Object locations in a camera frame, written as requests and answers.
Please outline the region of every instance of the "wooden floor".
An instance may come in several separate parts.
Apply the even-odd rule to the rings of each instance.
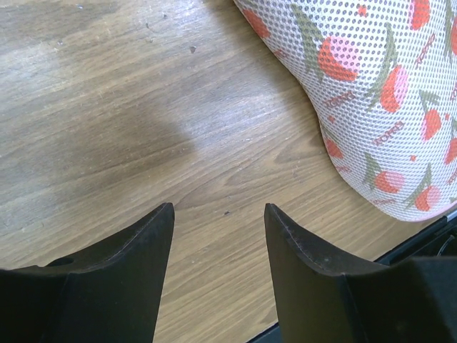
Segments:
[[[368,259],[424,225],[343,182],[308,97],[232,1],[6,0],[0,30],[0,266],[173,202],[156,342],[242,343],[276,321],[266,202]]]

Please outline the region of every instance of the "floral cushion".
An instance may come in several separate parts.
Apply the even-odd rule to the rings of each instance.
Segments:
[[[235,0],[300,81],[340,175],[392,217],[457,200],[457,0]]]

